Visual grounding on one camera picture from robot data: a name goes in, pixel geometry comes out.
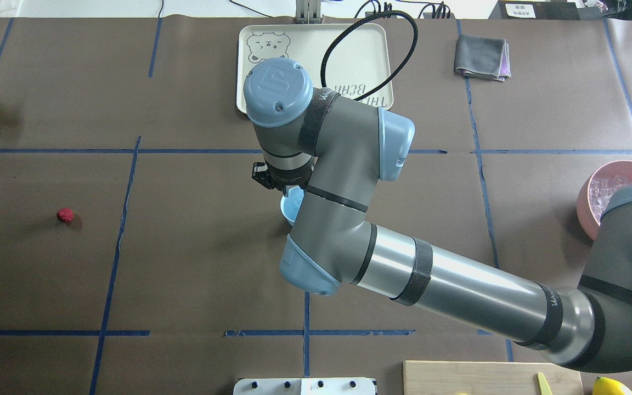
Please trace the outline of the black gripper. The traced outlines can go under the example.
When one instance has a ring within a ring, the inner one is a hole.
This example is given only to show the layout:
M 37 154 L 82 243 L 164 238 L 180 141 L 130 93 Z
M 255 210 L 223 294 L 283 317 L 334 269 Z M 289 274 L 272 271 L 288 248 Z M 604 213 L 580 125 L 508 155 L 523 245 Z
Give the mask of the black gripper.
M 251 178 L 269 190 L 278 190 L 283 196 L 287 196 L 293 188 L 305 188 L 314 170 L 314 161 L 284 170 L 277 168 L 267 162 L 254 162 L 252 165 Z

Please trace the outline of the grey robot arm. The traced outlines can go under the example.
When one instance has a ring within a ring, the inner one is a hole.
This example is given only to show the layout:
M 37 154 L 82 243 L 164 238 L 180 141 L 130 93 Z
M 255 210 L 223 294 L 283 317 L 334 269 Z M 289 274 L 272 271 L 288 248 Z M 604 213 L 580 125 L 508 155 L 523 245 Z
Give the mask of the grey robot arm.
M 632 185 L 612 195 L 577 287 L 555 290 L 366 221 L 377 183 L 401 173 L 410 119 L 314 88 L 288 58 L 258 63 L 243 90 L 265 158 L 253 179 L 305 193 L 279 262 L 292 285 L 333 295 L 351 283 L 564 368 L 632 371 Z

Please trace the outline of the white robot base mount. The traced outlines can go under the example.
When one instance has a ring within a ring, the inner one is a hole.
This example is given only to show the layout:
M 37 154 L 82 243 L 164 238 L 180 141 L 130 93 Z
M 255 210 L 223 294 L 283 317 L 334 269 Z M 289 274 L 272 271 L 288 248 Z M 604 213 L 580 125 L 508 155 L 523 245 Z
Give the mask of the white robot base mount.
M 368 377 L 250 378 L 235 383 L 233 394 L 377 394 Z

